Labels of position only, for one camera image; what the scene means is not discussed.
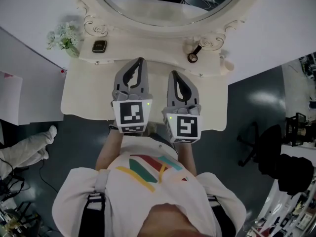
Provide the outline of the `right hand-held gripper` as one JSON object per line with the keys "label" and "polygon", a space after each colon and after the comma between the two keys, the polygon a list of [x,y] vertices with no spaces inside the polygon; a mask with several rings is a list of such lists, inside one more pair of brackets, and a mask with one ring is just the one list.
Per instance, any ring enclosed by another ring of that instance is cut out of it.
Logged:
{"label": "right hand-held gripper", "polygon": [[163,121],[171,143],[192,144],[200,139],[202,116],[201,105],[198,103],[197,87],[184,74],[172,71],[168,78],[168,107],[162,110]]}

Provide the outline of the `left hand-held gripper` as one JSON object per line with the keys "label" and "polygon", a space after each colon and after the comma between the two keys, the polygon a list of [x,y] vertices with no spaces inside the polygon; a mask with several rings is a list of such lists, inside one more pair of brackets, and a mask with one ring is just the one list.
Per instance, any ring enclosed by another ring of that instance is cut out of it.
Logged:
{"label": "left hand-held gripper", "polygon": [[[131,85],[135,73],[136,83]],[[148,68],[144,58],[127,62],[116,74],[112,108],[120,133],[141,133],[146,130],[152,107],[149,95]]]}

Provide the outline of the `cream dressing table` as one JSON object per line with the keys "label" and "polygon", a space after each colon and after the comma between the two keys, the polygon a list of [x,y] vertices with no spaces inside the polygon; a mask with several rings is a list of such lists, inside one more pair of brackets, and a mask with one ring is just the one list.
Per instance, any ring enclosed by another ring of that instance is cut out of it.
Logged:
{"label": "cream dressing table", "polygon": [[[167,105],[169,73],[177,70],[198,88],[204,130],[222,131],[227,125],[228,82],[221,74],[220,54],[201,50],[196,63],[187,60],[180,39],[149,39],[127,35],[109,35],[104,53],[93,53],[94,37],[85,38],[79,58],[73,59],[67,71],[61,111],[91,120],[114,118],[111,107],[116,73],[128,62],[142,57],[147,61],[149,92],[153,96],[150,121],[162,122]],[[115,60],[112,64],[94,65],[79,59]],[[188,71],[220,74],[199,78]]]}

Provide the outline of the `person's right forearm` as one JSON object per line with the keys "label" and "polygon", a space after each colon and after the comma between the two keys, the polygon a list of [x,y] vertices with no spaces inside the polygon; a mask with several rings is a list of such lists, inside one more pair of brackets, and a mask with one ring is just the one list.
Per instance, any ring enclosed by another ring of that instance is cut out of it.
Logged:
{"label": "person's right forearm", "polygon": [[194,176],[197,176],[196,165],[191,144],[175,144],[178,161]]}

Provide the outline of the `person's left forearm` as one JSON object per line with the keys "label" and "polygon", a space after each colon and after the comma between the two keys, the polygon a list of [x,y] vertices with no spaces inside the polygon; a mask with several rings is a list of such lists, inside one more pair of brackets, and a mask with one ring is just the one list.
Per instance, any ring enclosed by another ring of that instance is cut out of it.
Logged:
{"label": "person's left forearm", "polygon": [[96,161],[95,170],[107,169],[109,165],[119,156],[123,134],[118,130],[110,130],[105,144]]}

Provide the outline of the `black round hand mirror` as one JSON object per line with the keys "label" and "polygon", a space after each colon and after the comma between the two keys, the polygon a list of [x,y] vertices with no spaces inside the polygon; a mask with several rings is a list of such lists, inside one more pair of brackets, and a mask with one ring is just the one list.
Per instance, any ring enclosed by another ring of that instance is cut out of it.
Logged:
{"label": "black round hand mirror", "polygon": [[202,46],[198,45],[198,46],[194,49],[194,51],[192,51],[191,53],[188,54],[187,60],[188,60],[190,63],[192,63],[192,64],[196,63],[197,60],[198,60],[197,54],[201,51],[201,49],[202,49]]}

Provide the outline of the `person's patterned shoe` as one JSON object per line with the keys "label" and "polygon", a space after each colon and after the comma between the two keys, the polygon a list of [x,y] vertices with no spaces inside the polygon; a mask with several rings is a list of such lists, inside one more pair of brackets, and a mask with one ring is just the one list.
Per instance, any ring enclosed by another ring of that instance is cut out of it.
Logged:
{"label": "person's patterned shoe", "polygon": [[150,136],[152,134],[157,133],[157,124],[155,122],[148,122],[147,124],[147,135]]}

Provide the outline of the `cream fluffy puff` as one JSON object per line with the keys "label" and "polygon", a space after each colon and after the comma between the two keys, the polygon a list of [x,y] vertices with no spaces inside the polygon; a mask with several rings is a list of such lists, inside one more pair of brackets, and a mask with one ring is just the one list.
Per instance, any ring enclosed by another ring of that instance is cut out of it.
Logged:
{"label": "cream fluffy puff", "polygon": [[195,40],[194,38],[185,38],[183,41],[183,52],[185,54],[190,54],[196,49],[198,45],[199,40]]}

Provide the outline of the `black compact case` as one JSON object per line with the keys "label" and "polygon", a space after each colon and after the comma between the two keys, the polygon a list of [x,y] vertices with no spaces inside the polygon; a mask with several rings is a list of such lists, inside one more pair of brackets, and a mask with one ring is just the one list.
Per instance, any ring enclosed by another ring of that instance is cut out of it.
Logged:
{"label": "black compact case", "polygon": [[96,40],[92,47],[93,53],[104,53],[107,48],[106,40]]}

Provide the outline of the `oval white framed mirror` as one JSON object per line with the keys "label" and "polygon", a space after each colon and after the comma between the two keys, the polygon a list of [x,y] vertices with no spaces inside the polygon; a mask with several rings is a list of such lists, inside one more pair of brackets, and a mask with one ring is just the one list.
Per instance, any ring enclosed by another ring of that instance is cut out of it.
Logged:
{"label": "oval white framed mirror", "polygon": [[85,34],[105,37],[123,32],[137,37],[190,39],[204,49],[219,51],[227,32],[244,23],[256,0],[225,0],[207,11],[161,0],[74,0],[84,11]]}

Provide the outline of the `white flowers in glass vase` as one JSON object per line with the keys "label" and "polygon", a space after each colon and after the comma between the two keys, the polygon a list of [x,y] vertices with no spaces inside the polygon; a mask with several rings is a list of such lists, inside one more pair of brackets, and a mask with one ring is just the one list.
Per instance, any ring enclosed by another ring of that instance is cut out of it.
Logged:
{"label": "white flowers in glass vase", "polygon": [[75,22],[60,23],[54,31],[47,33],[47,50],[57,48],[65,51],[72,58],[78,58],[79,50],[77,45],[80,37],[81,32]]}

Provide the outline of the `black office chair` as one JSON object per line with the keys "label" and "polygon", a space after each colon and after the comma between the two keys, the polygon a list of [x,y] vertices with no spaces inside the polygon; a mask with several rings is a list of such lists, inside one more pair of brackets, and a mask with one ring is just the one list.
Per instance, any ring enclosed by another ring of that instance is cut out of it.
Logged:
{"label": "black office chair", "polygon": [[252,148],[251,153],[245,160],[239,160],[238,165],[244,167],[251,159],[254,159],[260,166],[272,164],[281,154],[282,130],[279,124],[273,125],[266,129],[261,135],[257,122],[252,122],[250,126],[254,127],[254,143],[247,142],[239,135],[237,141]]}

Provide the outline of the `person's white printed t-shirt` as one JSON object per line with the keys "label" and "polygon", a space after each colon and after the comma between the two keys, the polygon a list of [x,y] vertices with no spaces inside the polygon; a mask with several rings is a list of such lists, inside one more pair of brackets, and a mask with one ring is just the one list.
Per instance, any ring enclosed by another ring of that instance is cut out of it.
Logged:
{"label": "person's white printed t-shirt", "polygon": [[110,236],[137,237],[155,205],[177,206],[202,234],[236,236],[246,209],[213,173],[192,175],[169,146],[149,137],[124,136],[120,155],[105,171],[72,169],[52,207],[64,237],[79,237],[89,195],[105,194],[111,213]]}

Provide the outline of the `black crate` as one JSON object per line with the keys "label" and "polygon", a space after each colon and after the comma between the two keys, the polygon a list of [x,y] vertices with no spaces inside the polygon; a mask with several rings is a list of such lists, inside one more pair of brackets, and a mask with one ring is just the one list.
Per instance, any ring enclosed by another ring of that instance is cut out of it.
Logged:
{"label": "black crate", "polygon": [[290,118],[286,117],[283,142],[292,147],[316,142],[316,121],[307,120],[301,113],[296,113]]}

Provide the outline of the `white cluttered workbench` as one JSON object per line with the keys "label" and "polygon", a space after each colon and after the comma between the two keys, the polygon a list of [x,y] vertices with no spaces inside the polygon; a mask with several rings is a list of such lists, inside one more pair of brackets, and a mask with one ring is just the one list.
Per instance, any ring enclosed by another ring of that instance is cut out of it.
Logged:
{"label": "white cluttered workbench", "polygon": [[281,192],[274,181],[264,206],[244,237],[305,237],[316,227],[316,176],[306,191]]}

